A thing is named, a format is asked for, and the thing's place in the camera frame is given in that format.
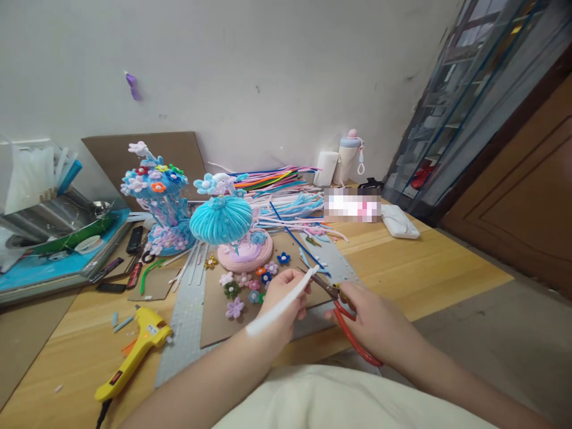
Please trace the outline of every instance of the white wall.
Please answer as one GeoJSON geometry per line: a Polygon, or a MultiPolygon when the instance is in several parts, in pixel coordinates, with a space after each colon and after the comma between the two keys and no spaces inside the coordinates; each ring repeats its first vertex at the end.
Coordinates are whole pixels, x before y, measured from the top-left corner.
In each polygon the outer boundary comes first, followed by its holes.
{"type": "Polygon", "coordinates": [[[90,198],[116,193],[80,138],[119,133],[194,130],[203,159],[248,170],[357,128],[381,179],[461,3],[3,0],[0,133],[79,150],[90,198]]]}

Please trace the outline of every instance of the orange flower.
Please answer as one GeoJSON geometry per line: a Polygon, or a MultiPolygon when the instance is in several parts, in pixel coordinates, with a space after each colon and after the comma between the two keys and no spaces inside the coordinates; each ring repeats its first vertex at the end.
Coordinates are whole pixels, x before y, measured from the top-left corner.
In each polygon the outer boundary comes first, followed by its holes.
{"type": "Polygon", "coordinates": [[[167,189],[167,187],[165,185],[163,185],[161,182],[157,182],[154,184],[151,184],[151,189],[153,190],[153,192],[165,192],[165,189],[167,189]]]}

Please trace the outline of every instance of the door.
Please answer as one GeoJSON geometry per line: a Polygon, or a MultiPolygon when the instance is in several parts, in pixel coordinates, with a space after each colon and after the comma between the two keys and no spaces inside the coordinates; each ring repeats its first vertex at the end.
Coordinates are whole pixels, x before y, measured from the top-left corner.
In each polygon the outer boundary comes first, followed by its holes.
{"type": "Polygon", "coordinates": [[[572,75],[455,203],[442,227],[572,299],[572,75]]]}

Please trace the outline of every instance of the red scissors handle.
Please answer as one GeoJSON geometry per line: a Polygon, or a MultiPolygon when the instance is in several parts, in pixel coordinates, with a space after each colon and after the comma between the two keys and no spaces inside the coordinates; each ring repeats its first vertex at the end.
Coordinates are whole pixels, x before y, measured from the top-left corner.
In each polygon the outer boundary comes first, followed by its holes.
{"type": "Polygon", "coordinates": [[[344,331],[344,334],[346,335],[347,339],[350,340],[350,343],[352,344],[353,348],[356,349],[357,353],[366,362],[370,363],[373,366],[377,366],[377,367],[383,366],[383,363],[381,363],[376,358],[374,358],[372,355],[370,355],[358,343],[358,341],[356,340],[356,337],[354,337],[352,332],[350,331],[350,328],[347,327],[346,321],[344,320],[344,316],[350,318],[353,321],[355,321],[356,318],[354,316],[352,316],[344,307],[342,307],[341,304],[337,300],[334,301],[334,304],[335,304],[335,309],[334,309],[335,317],[338,319],[338,323],[340,324],[341,329],[344,331]]]}

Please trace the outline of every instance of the gold charm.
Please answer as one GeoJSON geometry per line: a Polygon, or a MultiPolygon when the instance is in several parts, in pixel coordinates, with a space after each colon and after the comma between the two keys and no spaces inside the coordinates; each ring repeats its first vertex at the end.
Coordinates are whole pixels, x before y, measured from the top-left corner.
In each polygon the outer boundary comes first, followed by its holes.
{"type": "Polygon", "coordinates": [[[210,268],[210,269],[214,269],[215,265],[217,265],[219,263],[219,261],[215,258],[214,255],[211,255],[210,258],[208,258],[205,262],[204,262],[204,267],[205,268],[210,268]]]}

